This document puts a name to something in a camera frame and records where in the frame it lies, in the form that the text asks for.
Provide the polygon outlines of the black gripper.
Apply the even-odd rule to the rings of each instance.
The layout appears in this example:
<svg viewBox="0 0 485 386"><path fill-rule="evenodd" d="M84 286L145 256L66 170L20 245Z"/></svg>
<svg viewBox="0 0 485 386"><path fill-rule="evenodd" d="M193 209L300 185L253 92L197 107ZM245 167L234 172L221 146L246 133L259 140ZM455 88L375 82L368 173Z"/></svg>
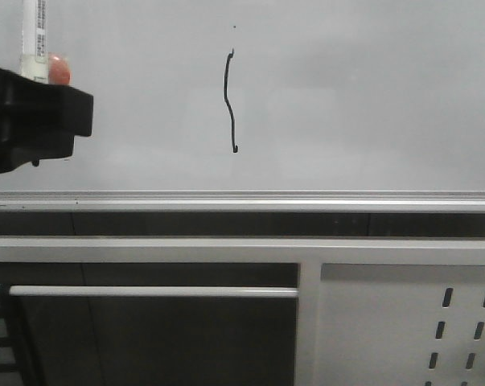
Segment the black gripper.
<svg viewBox="0 0 485 386"><path fill-rule="evenodd" d="M91 136L92 122L93 95L0 68L0 174L72 156L75 137Z"/></svg>

